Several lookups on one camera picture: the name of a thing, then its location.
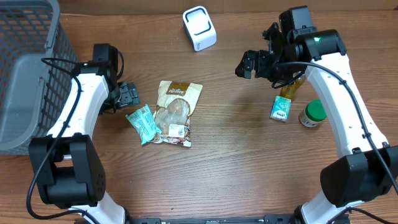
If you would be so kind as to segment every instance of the brown and white package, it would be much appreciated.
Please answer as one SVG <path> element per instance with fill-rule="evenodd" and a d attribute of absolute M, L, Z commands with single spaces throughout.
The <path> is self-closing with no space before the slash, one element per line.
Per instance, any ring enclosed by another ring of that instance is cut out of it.
<path fill-rule="evenodd" d="M 155 138 L 182 146 L 191 146 L 190 117 L 197 105 L 202 85 L 161 81 L 158 90 L 155 124 L 162 136 Z"/>

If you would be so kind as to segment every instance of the small blue box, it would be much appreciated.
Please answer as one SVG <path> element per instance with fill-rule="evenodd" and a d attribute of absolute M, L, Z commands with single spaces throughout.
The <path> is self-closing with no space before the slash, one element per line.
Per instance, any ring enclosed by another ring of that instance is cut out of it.
<path fill-rule="evenodd" d="M 288 98 L 284 98 L 281 96 L 276 96 L 274 105 L 272 107 L 272 111 L 270 114 L 270 118 L 274 118 L 280 121 L 287 121 L 289 117 L 290 106 L 292 104 L 292 100 Z"/>

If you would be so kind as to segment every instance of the table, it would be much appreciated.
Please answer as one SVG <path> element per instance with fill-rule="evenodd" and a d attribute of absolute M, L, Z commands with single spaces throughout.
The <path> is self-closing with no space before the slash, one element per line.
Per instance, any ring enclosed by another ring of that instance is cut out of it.
<path fill-rule="evenodd" d="M 106 171 L 107 191 L 136 218 L 253 217 L 292 213 L 320 190 L 320 171 L 337 160 L 328 121 L 302 126 L 297 117 L 317 98 L 309 83 L 299 89 L 289 121 L 269 119 L 277 90 L 265 79 L 234 74 L 246 50 L 267 49 L 261 31 L 278 12 L 213 14 L 216 45 L 195 53 L 181 15 L 63 16 L 61 23 L 81 61 L 93 44 L 108 42 L 124 55 L 122 80 L 134 82 L 141 105 L 98 118 L 93 142 Z M 318 30 L 336 29 L 366 106 L 391 145 L 398 144 L 398 12 L 313 12 Z M 125 118 L 146 103 L 154 110 L 161 80 L 193 82 L 203 91 L 192 116 L 192 147 L 141 146 Z M 32 220 L 25 197 L 33 177 L 28 156 L 0 157 L 0 223 L 72 223 Z M 363 208 L 398 222 L 398 197 Z M 59 212 L 35 190 L 37 213 Z M 354 213 L 353 223 L 374 223 Z"/>

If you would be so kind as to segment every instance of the bottle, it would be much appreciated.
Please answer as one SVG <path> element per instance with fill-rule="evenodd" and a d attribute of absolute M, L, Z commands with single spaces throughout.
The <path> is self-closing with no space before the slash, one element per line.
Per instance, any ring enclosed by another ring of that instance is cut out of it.
<path fill-rule="evenodd" d="M 300 122 L 309 128 L 318 126 L 326 119 L 326 113 L 320 100 L 313 100 L 298 116 Z"/>
<path fill-rule="evenodd" d="M 296 79 L 296 81 L 295 81 L 293 84 L 287 85 L 287 86 L 283 86 L 283 87 L 280 89 L 279 95 L 280 95 L 281 97 L 284 97 L 284 98 L 288 98 L 288 99 L 293 100 L 293 97 L 294 97 L 296 91 L 298 90 L 298 88 L 299 88 L 300 86 L 303 85 L 303 83 L 306 81 L 306 79 L 307 79 L 307 78 L 306 78 L 305 75 L 303 74 L 300 78 Z"/>

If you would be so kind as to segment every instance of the green lid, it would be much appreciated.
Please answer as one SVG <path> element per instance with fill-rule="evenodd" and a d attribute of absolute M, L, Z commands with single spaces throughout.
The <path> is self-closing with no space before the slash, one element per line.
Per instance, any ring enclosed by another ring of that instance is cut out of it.
<path fill-rule="evenodd" d="M 305 108 L 305 115 L 316 122 L 326 119 L 326 113 L 320 100 L 311 101 Z"/>

